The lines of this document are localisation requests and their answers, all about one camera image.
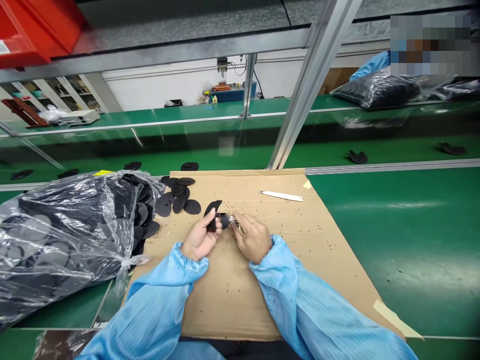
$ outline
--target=scissors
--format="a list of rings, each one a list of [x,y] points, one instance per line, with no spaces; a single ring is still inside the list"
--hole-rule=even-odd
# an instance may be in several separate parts
[[[242,226],[240,225],[239,221],[233,216],[233,215],[228,215],[228,220],[232,223],[234,227],[238,230],[240,234],[244,234],[244,231],[242,230]]]

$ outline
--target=blue shirt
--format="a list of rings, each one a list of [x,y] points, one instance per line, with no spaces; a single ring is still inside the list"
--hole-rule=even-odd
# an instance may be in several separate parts
[[[390,51],[382,51],[378,53],[370,60],[368,60],[364,65],[362,65],[356,72],[350,76],[350,80],[355,80],[361,78],[364,75],[376,72],[377,70],[383,69],[390,65]]]
[[[271,239],[271,250],[250,269],[281,335],[302,359],[417,359],[405,341],[307,271],[280,236]],[[181,244],[131,285],[125,305],[78,360],[224,359],[208,342],[178,342],[185,301],[209,266],[206,257],[185,257]]]

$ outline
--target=yellow tape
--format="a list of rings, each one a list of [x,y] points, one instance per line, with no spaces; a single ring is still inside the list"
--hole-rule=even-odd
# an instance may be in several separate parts
[[[406,338],[420,338],[424,340],[422,335],[400,320],[399,316],[390,310],[383,302],[379,300],[375,301],[373,308],[377,310],[385,319],[391,322],[398,330],[400,330]]]
[[[102,176],[102,175],[105,175],[105,174],[110,174],[110,173],[113,173],[113,171],[108,171],[108,170],[100,170],[99,172],[97,173],[94,173],[93,176]]]

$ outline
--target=hand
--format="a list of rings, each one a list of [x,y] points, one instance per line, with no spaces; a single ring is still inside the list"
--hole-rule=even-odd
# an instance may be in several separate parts
[[[215,218],[215,232],[207,231],[207,225]],[[222,222],[215,217],[213,208],[203,219],[194,223],[180,247],[180,251],[187,258],[200,261],[214,248],[220,235],[222,235]]]
[[[273,246],[269,228],[253,215],[234,213],[233,216],[243,230],[241,234],[232,226],[241,253],[252,263],[260,264]]]

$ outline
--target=red storage box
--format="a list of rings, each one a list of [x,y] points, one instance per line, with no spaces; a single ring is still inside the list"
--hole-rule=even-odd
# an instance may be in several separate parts
[[[74,0],[0,0],[0,69],[70,54],[84,24]]]

